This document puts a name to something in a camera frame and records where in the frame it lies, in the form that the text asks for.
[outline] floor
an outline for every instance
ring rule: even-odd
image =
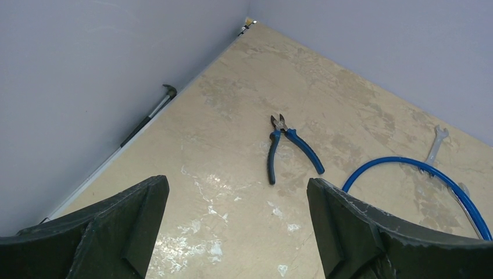
[[[321,177],[339,186],[370,159],[424,160],[435,125],[448,128],[435,166],[467,185],[493,227],[486,214],[493,208],[492,148],[260,23],[65,214],[164,174],[171,192],[147,278],[323,278],[305,192],[319,175],[281,138],[277,182],[267,180],[270,115],[278,113],[318,154]],[[413,167],[375,167],[350,193],[416,224],[476,237],[442,183]]]

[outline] blue tube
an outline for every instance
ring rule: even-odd
[[[354,181],[367,169],[376,166],[378,164],[390,163],[390,162],[412,164],[413,166],[419,167],[420,169],[423,169],[437,176],[441,180],[443,180],[443,182],[445,182],[452,189],[453,193],[459,198],[460,202],[464,205],[466,210],[469,212],[469,215],[471,216],[473,222],[478,228],[481,237],[484,240],[492,240],[491,233],[490,230],[488,229],[488,226],[486,225],[486,222],[483,220],[483,217],[481,217],[481,214],[477,210],[476,206],[473,204],[471,199],[469,199],[469,197],[464,193],[464,191],[462,191],[462,189],[460,189],[460,187],[444,173],[423,162],[410,158],[396,157],[396,156],[383,157],[383,158],[371,160],[368,163],[364,164],[363,166],[360,166],[353,174],[351,174],[351,176],[348,178],[346,183],[344,183],[342,190],[347,193],[350,187],[353,185]]]

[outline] black object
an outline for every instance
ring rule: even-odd
[[[151,119],[156,115],[164,106],[167,104],[167,102],[171,101],[177,94],[176,88],[169,84],[163,84],[164,87],[168,89],[168,92],[166,93],[165,99],[159,103],[158,107],[155,108],[149,116],[146,116],[140,123],[133,129],[132,133],[128,135],[127,138],[120,144],[120,147],[124,147],[125,144],[127,144],[144,126],[151,121]]]
[[[165,176],[151,177],[0,238],[0,278],[145,278],[168,193]]]
[[[315,153],[313,149],[308,145],[301,137],[296,134],[295,129],[290,129],[286,126],[284,121],[284,116],[279,114],[279,120],[277,120],[273,115],[270,116],[270,123],[274,127],[274,131],[270,133],[270,148],[269,155],[267,156],[267,175],[269,176],[270,185],[274,185],[276,183],[276,175],[274,173],[274,155],[276,154],[277,145],[279,144],[279,140],[281,140],[281,134],[284,134],[288,140],[294,143],[297,147],[299,147],[305,155],[312,161],[315,169],[318,174],[323,174],[325,169]]]
[[[431,230],[321,178],[307,188],[326,278],[490,278],[493,242]]]

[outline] wrench head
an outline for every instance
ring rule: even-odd
[[[444,139],[446,137],[448,137],[448,130],[447,128],[444,128],[443,130],[440,129],[440,125],[437,125],[435,127],[435,133],[437,133],[437,136]]]

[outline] pliers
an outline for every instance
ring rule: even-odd
[[[279,144],[279,140],[281,139],[281,133],[294,143],[297,147],[299,147],[312,161],[315,169],[319,174],[323,174],[325,172],[322,163],[320,162],[319,157],[315,154],[315,151],[298,135],[296,135],[295,129],[289,129],[284,123],[284,116],[279,114],[279,120],[277,120],[274,116],[270,116],[270,122],[272,126],[274,126],[274,131],[270,134],[271,145],[269,148],[269,155],[267,157],[267,173],[269,175],[269,183],[274,185],[276,183],[276,176],[274,175],[274,154],[276,154],[276,148]]]

